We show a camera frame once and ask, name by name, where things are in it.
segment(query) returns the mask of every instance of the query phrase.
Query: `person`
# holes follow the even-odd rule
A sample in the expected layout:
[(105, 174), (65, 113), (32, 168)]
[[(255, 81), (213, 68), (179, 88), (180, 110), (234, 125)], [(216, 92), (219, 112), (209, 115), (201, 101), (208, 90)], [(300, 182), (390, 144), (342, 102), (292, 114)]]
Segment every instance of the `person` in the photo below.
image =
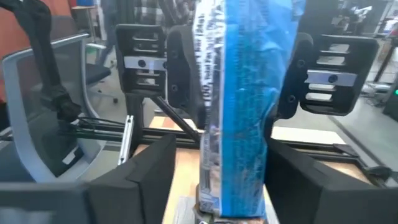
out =
[(104, 65), (108, 55), (112, 52), (116, 45), (116, 16), (118, 13), (116, 0), (101, 0), (101, 7), (104, 14), (104, 30), (106, 32), (105, 49), (97, 58), (97, 65)]
[[(174, 25), (187, 25), (193, 22), (195, 0), (136, 0), (134, 4), (136, 24), (162, 26), (166, 35)], [(170, 21), (166, 21), (165, 13), (171, 16)], [(155, 113), (163, 111), (158, 107)]]

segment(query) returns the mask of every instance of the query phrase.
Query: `plastic packaging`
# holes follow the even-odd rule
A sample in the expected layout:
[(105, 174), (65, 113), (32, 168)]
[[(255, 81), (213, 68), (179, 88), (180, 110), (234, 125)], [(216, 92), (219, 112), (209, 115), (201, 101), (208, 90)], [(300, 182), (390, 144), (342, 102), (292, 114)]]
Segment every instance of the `plastic packaging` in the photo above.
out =
[(265, 217), (263, 129), (277, 103), (304, 0), (197, 4), (195, 55), (207, 119), (201, 139), (200, 210)]

